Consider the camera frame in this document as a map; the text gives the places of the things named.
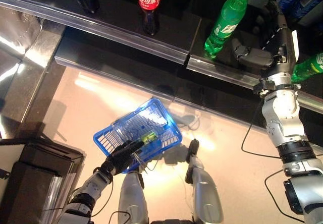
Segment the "green object in basket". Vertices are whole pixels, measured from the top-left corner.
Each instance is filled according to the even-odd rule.
[[[146,135],[142,136],[141,141],[143,141],[143,143],[145,145],[147,145],[150,142],[153,142],[154,140],[158,139],[158,135],[155,132],[148,132]]]

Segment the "reflective floor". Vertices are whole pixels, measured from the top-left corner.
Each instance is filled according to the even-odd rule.
[[[78,186],[100,166],[105,155],[92,137],[116,119],[135,110],[153,97],[145,91],[122,83],[66,68],[45,117],[45,134],[62,144],[85,152],[84,169]],[[264,186],[265,178],[281,168],[279,159],[259,157],[241,151],[248,125],[223,115],[207,113],[169,99],[161,99],[183,135],[182,146],[165,152],[153,171],[143,172],[144,194],[149,219],[191,219],[192,187],[184,182],[188,164],[186,147],[193,138],[200,142],[198,157],[218,187],[224,223],[297,223],[279,213]],[[278,155],[261,129],[252,129],[245,149]],[[148,163],[153,168],[156,160]],[[124,175],[114,177],[114,191],[105,209],[92,219],[106,224],[118,210],[120,187]],[[268,186],[284,212],[294,215],[285,197],[283,173],[272,177]],[[108,186],[97,201],[94,213],[101,209],[110,194]],[[112,219],[117,223],[117,215]]]

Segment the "red label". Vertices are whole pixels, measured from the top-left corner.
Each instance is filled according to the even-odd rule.
[[[139,5],[144,10],[152,11],[159,5],[160,0],[139,0]]]

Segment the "coca-cola bottle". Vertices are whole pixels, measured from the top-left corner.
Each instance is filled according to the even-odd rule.
[[[155,35],[159,30],[157,8],[160,0],[139,0],[142,9],[142,28],[149,35]]]

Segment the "green plastic bottle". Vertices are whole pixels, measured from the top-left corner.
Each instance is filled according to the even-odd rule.
[[[215,58],[221,51],[223,44],[236,29],[244,17],[248,0],[227,0],[221,9],[214,28],[204,44],[205,51]]]
[[[303,81],[314,74],[323,73],[323,52],[310,57],[294,67],[292,83]]]

